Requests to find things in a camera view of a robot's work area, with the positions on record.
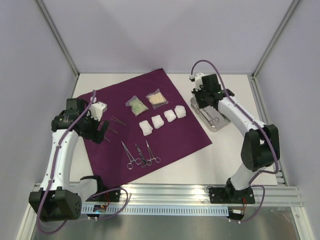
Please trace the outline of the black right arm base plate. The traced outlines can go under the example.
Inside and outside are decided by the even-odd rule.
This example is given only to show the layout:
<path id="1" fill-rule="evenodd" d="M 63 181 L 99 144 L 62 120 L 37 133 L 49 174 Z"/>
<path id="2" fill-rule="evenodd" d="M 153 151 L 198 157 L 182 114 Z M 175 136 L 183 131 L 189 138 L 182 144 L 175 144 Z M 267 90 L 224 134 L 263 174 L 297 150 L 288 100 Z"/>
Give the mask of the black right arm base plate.
<path id="1" fill-rule="evenodd" d="M 229 187 L 206 188 L 211 204 L 249 204 L 256 203 L 252 188 L 244 190 L 234 190 Z"/>

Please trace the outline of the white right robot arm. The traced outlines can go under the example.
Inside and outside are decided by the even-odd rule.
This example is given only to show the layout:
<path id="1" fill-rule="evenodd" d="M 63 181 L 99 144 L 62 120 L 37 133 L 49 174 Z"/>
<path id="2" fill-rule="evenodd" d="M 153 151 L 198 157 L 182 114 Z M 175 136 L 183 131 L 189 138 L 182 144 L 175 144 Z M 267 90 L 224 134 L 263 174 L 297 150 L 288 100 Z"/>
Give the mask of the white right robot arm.
<path id="1" fill-rule="evenodd" d="M 216 74 L 197 73 L 189 79 L 195 83 L 192 94 L 200 109 L 211 107 L 228 118 L 243 136 L 240 152 L 242 164 L 225 186 L 225 196 L 238 202 L 251 187 L 251 183 L 266 168 L 278 164 L 280 159 L 279 130 L 274 124 L 265 124 L 250 114 L 234 93 L 219 83 Z"/>

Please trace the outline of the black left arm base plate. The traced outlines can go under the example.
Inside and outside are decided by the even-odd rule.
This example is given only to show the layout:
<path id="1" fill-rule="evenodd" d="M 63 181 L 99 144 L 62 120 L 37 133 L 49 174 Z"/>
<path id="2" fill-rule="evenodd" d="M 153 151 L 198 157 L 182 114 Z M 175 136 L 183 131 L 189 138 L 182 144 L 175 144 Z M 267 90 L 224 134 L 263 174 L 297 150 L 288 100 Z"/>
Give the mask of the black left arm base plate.
<path id="1" fill-rule="evenodd" d="M 120 201 L 121 190 L 120 188 L 112 188 L 107 190 L 103 190 L 99 193 L 95 193 L 90 197 L 90 200 L 96 202 L 106 202 L 106 203 L 118 203 Z"/>

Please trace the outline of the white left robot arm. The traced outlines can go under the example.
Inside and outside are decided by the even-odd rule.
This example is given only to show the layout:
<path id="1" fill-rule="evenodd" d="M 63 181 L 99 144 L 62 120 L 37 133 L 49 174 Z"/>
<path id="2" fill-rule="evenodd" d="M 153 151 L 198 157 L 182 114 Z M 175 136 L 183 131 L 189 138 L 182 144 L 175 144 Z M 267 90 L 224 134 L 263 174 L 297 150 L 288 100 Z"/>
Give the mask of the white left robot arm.
<path id="1" fill-rule="evenodd" d="M 83 202 L 90 197 L 104 197 L 105 186 L 98 175 L 84 176 L 70 185 L 70 173 L 79 138 L 101 144 L 109 122 L 101 122 L 107 104 L 92 99 L 69 98 L 66 109 L 51 122 L 52 147 L 48 166 L 38 191 L 29 194 L 28 202 L 40 221 L 77 220 Z"/>

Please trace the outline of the steel surgical scissors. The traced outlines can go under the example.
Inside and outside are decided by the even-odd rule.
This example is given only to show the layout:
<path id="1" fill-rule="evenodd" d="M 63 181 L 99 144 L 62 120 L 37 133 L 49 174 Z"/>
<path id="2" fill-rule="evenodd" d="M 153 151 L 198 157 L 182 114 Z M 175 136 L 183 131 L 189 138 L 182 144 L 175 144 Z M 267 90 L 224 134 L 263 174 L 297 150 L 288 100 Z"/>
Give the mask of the steel surgical scissors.
<path id="1" fill-rule="evenodd" d="M 135 147 L 136 147 L 137 152 L 138 152 L 138 154 L 139 154 L 139 156 L 140 156 L 141 167 L 142 167 L 142 168 L 145 168 L 146 165 L 147 165 L 147 162 L 146 162 L 146 160 L 145 160 L 145 157 L 144 157 L 144 155 L 142 154 L 142 151 L 141 151 L 141 149 L 139 148 L 139 146 L 138 146 L 137 144 L 135 144 Z"/>

